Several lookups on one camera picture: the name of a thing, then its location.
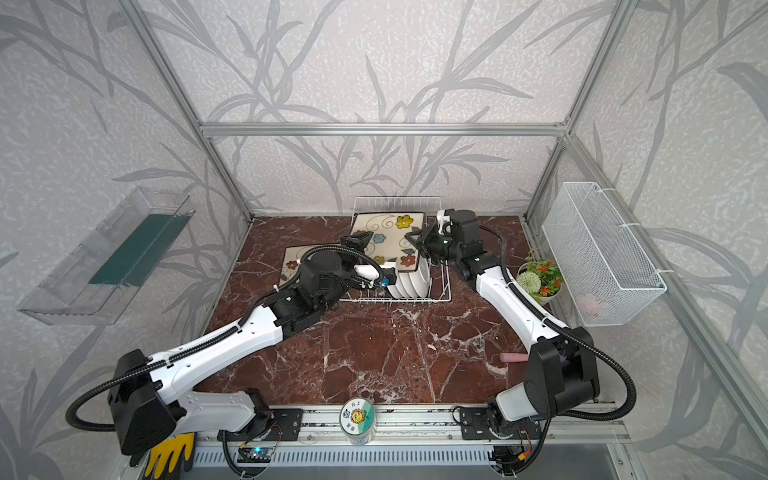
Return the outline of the black square plate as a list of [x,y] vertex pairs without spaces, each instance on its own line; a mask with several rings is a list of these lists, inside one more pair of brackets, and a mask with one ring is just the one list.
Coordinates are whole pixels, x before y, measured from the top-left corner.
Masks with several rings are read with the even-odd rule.
[[419,253],[406,235],[414,228],[421,229],[424,223],[422,212],[362,213],[355,215],[351,231],[372,232],[365,253],[380,265],[394,262],[399,272],[410,273],[418,268]]

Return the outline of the floral square plate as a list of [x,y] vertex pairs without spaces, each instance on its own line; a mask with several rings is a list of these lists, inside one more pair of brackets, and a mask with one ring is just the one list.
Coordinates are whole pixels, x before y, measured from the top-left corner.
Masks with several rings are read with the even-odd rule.
[[317,248],[317,245],[302,245],[286,248],[281,265],[280,280],[277,285],[278,289],[282,289],[286,284],[290,284],[291,280],[294,280],[295,282],[299,281],[302,258],[308,251],[314,248]]

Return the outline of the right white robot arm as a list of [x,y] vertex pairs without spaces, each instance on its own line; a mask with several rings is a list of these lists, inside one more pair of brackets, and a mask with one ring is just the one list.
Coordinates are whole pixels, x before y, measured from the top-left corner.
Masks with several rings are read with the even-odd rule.
[[505,434],[523,420],[568,416],[608,421],[603,413],[579,411],[600,393],[592,337],[551,317],[516,281],[505,266],[505,255],[485,249],[480,225],[469,210],[440,211],[435,223],[414,228],[406,239],[422,254],[455,269],[516,332],[527,353],[522,383],[488,400],[490,427]]

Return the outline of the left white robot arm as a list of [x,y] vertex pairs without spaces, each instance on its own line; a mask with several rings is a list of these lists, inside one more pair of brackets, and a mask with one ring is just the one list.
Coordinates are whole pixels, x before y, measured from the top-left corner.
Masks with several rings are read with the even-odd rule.
[[340,245],[310,248],[289,280],[217,330],[153,355],[140,350],[123,355],[107,390],[110,429],[121,452],[142,454],[172,436],[204,430],[262,432],[267,408],[256,394],[204,396],[194,387],[315,325],[349,290],[395,285],[395,263],[366,255],[361,240],[352,236]]

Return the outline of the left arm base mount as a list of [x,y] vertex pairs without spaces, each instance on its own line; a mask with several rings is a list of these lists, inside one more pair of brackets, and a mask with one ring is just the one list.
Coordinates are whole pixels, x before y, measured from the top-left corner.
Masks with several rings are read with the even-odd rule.
[[298,440],[304,411],[300,408],[277,408],[269,413],[258,412],[242,429],[228,432],[230,442]]

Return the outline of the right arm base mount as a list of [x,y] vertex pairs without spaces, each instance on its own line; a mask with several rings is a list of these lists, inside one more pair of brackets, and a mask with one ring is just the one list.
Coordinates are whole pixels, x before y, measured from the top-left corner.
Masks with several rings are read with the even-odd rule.
[[451,410],[452,419],[459,425],[463,440],[506,440],[510,436],[499,436],[490,425],[486,407],[454,406]]

